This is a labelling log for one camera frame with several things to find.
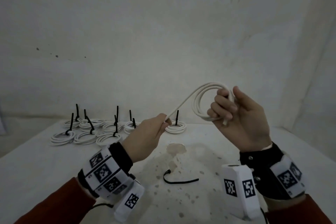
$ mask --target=orange sleeve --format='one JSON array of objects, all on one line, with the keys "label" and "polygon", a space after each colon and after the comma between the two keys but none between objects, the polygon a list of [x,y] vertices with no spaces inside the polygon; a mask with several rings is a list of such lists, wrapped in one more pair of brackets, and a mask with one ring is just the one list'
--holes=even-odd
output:
[{"label": "orange sleeve", "polygon": [[270,224],[332,224],[315,201],[306,195],[306,199],[290,208],[266,213]]},{"label": "orange sleeve", "polygon": [[15,224],[79,224],[95,202],[72,178]]}]

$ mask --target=white table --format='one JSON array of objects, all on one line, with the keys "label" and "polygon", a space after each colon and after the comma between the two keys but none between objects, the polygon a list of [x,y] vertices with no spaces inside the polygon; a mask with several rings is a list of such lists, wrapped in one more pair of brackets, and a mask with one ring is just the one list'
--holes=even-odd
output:
[{"label": "white table", "polygon": [[[100,149],[95,144],[49,146],[50,136],[63,130],[61,123],[52,125],[0,159],[1,224],[13,223],[76,176],[83,162]],[[272,128],[271,136],[307,176],[308,193],[336,223],[336,163],[283,129]],[[170,143],[184,144],[187,151],[172,157],[166,152]],[[145,186],[146,192],[128,223],[245,223],[227,213],[216,175],[222,164],[239,163],[238,159],[238,150],[214,125],[188,124],[183,134],[164,133],[157,149],[130,171]],[[171,161],[177,168],[167,179],[199,178],[199,181],[184,185],[164,183],[162,176]],[[105,206],[95,208],[82,223],[114,223],[111,211]],[[264,223],[264,220],[261,217],[255,223]]]}]

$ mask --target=person's left hand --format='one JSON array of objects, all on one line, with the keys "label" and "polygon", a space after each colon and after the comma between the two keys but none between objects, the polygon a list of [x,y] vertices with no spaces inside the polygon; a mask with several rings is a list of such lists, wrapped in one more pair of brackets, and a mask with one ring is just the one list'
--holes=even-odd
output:
[{"label": "person's left hand", "polygon": [[157,147],[165,128],[171,125],[171,120],[165,121],[165,118],[166,115],[161,113],[154,118],[143,120],[122,142],[133,163],[144,160]]}]

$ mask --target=black cable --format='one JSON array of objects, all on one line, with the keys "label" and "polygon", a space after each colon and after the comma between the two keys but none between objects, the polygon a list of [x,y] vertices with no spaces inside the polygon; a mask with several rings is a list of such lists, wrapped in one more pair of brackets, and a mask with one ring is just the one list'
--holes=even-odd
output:
[{"label": "black cable", "polygon": [[108,207],[110,207],[110,208],[113,208],[113,207],[114,207],[114,205],[111,205],[111,204],[101,203],[101,204],[96,204],[96,205],[92,206],[92,207],[90,208],[90,210],[92,210],[93,208],[96,208],[96,207],[98,207],[98,206],[102,206],[102,205],[106,205],[106,206],[108,206]]},{"label": "black cable", "polygon": [[266,224],[268,224],[268,221],[267,221],[266,214],[265,214],[264,210],[261,207],[260,207],[260,210],[261,210],[261,212],[262,212],[262,214],[263,214],[263,216],[265,218]]},{"label": "black cable", "polygon": [[171,173],[171,171],[170,171],[170,169],[168,169],[168,170],[164,173],[164,175],[163,175],[163,180],[164,180],[166,183],[168,183],[168,184],[186,184],[186,183],[196,182],[196,181],[199,180],[199,179],[197,178],[197,179],[194,179],[194,180],[191,180],[191,181],[185,181],[185,182],[168,182],[168,181],[165,179],[165,175],[166,175],[166,174],[170,174],[170,173]]}]

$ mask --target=white rope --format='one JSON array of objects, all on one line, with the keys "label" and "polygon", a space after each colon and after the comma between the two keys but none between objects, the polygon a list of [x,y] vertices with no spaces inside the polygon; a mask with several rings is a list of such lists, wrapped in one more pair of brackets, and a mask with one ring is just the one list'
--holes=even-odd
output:
[{"label": "white rope", "polygon": [[[87,144],[92,144],[96,141],[96,136],[98,134],[97,130],[92,131],[92,135],[90,134],[90,131],[85,131],[80,134],[77,134],[75,136],[75,139],[73,140],[74,144],[81,144],[81,145],[87,145]],[[89,138],[84,139],[82,138],[83,136],[90,135]]]},{"label": "white rope", "polygon": [[63,132],[60,132],[60,133],[56,133],[54,134],[51,138],[50,138],[50,145],[51,146],[61,146],[61,145],[64,145],[64,144],[67,144],[67,143],[71,143],[75,136],[76,136],[76,133],[74,131],[69,131],[68,132],[68,136],[65,134],[66,131],[63,131]]},{"label": "white rope", "polygon": [[115,134],[115,137],[113,137],[113,133],[105,133],[97,136],[96,144],[103,147],[119,142],[120,140],[122,140],[122,136],[118,133]]},{"label": "white rope", "polygon": [[[123,126],[118,124],[118,133],[123,130]],[[116,131],[116,127],[114,122],[106,121],[105,125],[103,126],[104,133],[114,133]]]},{"label": "white rope", "polygon": [[[222,84],[222,83],[219,83],[219,82],[208,82],[208,83],[205,83],[205,84],[199,86],[196,90],[194,90],[186,99],[183,100],[183,102],[178,107],[176,107],[173,111],[171,111],[166,116],[165,120],[167,120],[170,116],[172,116],[195,92],[197,92],[197,93],[196,93],[195,97],[193,98],[193,102],[192,102],[192,110],[193,110],[193,112],[197,116],[199,116],[200,118],[202,118],[203,120],[206,120],[206,121],[214,121],[214,120],[221,119],[222,117],[212,118],[209,115],[203,113],[202,110],[201,110],[200,104],[201,104],[201,98],[202,98],[202,96],[208,90],[222,89],[222,88],[224,88],[224,89],[226,89],[226,90],[229,91],[229,97],[228,97],[228,99],[230,101],[234,102],[235,97],[234,97],[232,91],[229,90],[229,88],[225,84]],[[228,121],[224,119],[223,124],[226,125],[227,123],[228,123]]]},{"label": "white rope", "polygon": [[[100,119],[92,119],[90,121],[95,129],[98,129],[101,125],[104,124],[104,122]],[[81,128],[81,131],[91,130],[91,125],[88,120],[82,120],[79,124],[79,127]]]},{"label": "white rope", "polygon": [[[78,118],[78,121],[73,121],[72,128],[77,128],[79,124],[81,123],[82,119]],[[63,128],[69,129],[71,125],[71,120],[66,120],[63,124]]]},{"label": "white rope", "polygon": [[133,127],[133,122],[132,121],[129,121],[124,125],[124,131],[125,131],[126,134],[129,135],[133,130],[134,130],[134,127]]},{"label": "white rope", "polygon": [[176,121],[173,120],[171,126],[166,127],[166,131],[171,134],[181,134],[187,129],[187,125],[184,122],[178,121],[177,125]]}]

